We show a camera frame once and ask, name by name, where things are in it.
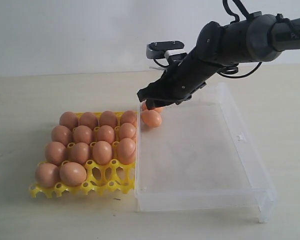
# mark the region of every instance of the white table surface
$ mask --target white table surface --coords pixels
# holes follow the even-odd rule
[[[229,83],[273,179],[279,199],[268,223],[246,208],[138,213],[133,191],[30,197],[36,165],[63,112],[135,109],[138,89],[160,74],[0,78],[0,240],[300,240],[300,64],[208,81]]]

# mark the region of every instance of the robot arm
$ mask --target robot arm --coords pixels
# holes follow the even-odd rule
[[[211,21],[201,30],[195,47],[186,53],[180,41],[153,42],[147,45],[149,59],[166,59],[169,63],[160,79],[137,93],[149,110],[190,100],[192,94],[206,85],[206,80],[218,73],[227,78],[247,77],[262,62],[275,60],[283,51],[300,49],[300,18],[290,21],[261,12],[248,13],[239,0],[233,0],[246,20],[229,10],[235,21],[220,26]],[[259,63],[249,74],[230,76],[238,72],[240,63]]]

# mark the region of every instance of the egg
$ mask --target egg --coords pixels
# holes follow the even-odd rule
[[[94,133],[87,126],[78,126],[73,131],[73,139],[75,143],[90,144],[94,141]]]
[[[155,110],[143,111],[141,113],[141,119],[150,128],[157,128],[162,124],[162,118]]]
[[[67,160],[68,150],[61,142],[52,141],[46,145],[44,155],[49,163],[59,166]]]
[[[73,141],[72,132],[66,126],[58,125],[52,130],[51,139],[53,142],[59,142],[67,146]]]
[[[133,126],[137,126],[137,114],[134,111],[125,111],[120,118],[120,125],[130,123]]]
[[[106,141],[112,144],[116,139],[115,130],[108,125],[101,126],[96,132],[97,141]]]
[[[77,162],[68,162],[61,166],[60,178],[65,185],[76,187],[87,179],[87,171]]]
[[[43,188],[53,188],[60,182],[59,168],[49,162],[42,163],[35,170],[35,180]]]
[[[66,111],[61,115],[59,125],[65,126],[72,131],[79,125],[79,118],[72,111]]]
[[[84,142],[79,142],[71,148],[70,161],[85,164],[90,158],[90,147]]]
[[[91,130],[99,126],[98,117],[90,111],[85,112],[79,119],[79,125],[87,126]]]
[[[106,141],[98,141],[92,148],[92,157],[97,164],[106,165],[113,158],[113,148]]]
[[[126,122],[120,126],[119,129],[119,141],[125,138],[136,141],[137,129],[131,123]]]
[[[146,102],[144,101],[142,104],[141,104],[141,110],[144,111],[144,110],[148,110],[147,109],[147,106],[146,106]],[[156,112],[158,112],[159,114],[162,113],[162,111],[164,110],[164,107],[156,107],[155,109]]]
[[[100,126],[108,125],[113,129],[118,125],[118,118],[112,111],[104,111],[99,119]]]
[[[130,138],[124,138],[116,147],[116,153],[122,164],[132,164],[136,160],[136,143]]]

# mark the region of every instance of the plastic box lid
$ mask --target plastic box lid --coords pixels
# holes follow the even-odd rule
[[[257,206],[267,222],[276,191],[227,85],[206,86],[161,116],[162,125],[150,130],[138,119],[139,210]]]

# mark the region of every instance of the yellow plastic tray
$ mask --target yellow plastic tray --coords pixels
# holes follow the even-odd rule
[[[83,112],[76,113],[78,117],[81,117]],[[102,112],[94,112],[95,115],[100,117]],[[100,196],[105,190],[114,192],[115,190],[120,190],[123,194],[127,194],[130,189],[135,188],[135,163],[124,165],[120,163],[117,157],[117,145],[118,145],[118,132],[120,129],[120,117],[123,112],[115,112],[118,117],[118,126],[115,127],[115,139],[116,141],[112,144],[114,149],[114,158],[107,165],[99,165],[92,159],[88,160],[84,168],[87,170],[86,181],[79,186],[67,186],[62,182],[58,182],[54,187],[45,188],[41,187],[38,183],[34,183],[29,187],[30,195],[35,198],[37,193],[41,192],[46,195],[47,198],[52,198],[53,193],[56,197],[61,197],[63,192],[70,192],[76,195],[79,192],[83,192],[85,195],[89,191],[95,191]],[[96,142],[92,142],[90,147],[92,148]],[[75,145],[74,142],[68,144],[67,148],[70,149]]]

